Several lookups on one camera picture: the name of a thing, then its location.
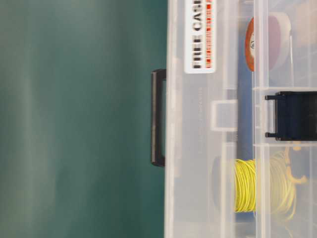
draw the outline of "black clip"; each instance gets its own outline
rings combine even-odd
[[[275,100],[275,133],[266,137],[281,141],[317,140],[317,92],[278,92]]]

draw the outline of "gray wall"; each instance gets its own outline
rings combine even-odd
[[[0,0],[0,237],[162,238],[166,1]]]

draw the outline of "yellow wire spool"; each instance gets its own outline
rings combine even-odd
[[[293,218],[296,210],[296,184],[305,183],[306,177],[293,178],[289,149],[279,151],[270,158],[271,213]],[[235,212],[256,211],[256,165],[254,160],[235,162]]]

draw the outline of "white label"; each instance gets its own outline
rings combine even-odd
[[[216,70],[217,0],[185,0],[185,72]]]
[[[252,57],[254,58],[254,53],[255,53],[255,44],[254,44],[254,33],[252,33],[251,35],[251,39],[250,39],[250,53],[252,55]]]

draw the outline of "clear plastic case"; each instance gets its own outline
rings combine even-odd
[[[187,7],[169,1],[165,238],[315,237],[317,143],[267,138],[276,108],[265,97],[317,91],[317,1],[217,0],[216,70],[198,74],[184,65]],[[254,72],[245,54],[253,17]],[[292,184],[287,213],[276,208],[277,155]],[[256,161],[254,213],[234,211],[236,159]]]

